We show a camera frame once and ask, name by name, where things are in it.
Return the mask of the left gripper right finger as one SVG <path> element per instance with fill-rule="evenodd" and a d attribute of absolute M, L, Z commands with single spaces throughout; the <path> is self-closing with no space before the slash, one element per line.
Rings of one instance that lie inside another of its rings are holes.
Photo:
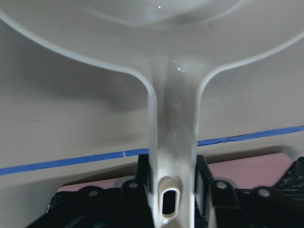
<path fill-rule="evenodd" d="M 195 169 L 196 228 L 248 228 L 236 191 L 225 180 L 213 177 L 205 158 L 197 156 Z"/>

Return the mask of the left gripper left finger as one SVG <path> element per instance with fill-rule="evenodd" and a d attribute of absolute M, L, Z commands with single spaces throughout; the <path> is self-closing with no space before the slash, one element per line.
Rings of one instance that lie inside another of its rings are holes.
<path fill-rule="evenodd" d="M 153 216 L 148 202 L 150 187 L 149 156 L 138 157 L 135 178 L 121 188 L 121 228 L 153 228 Z"/>

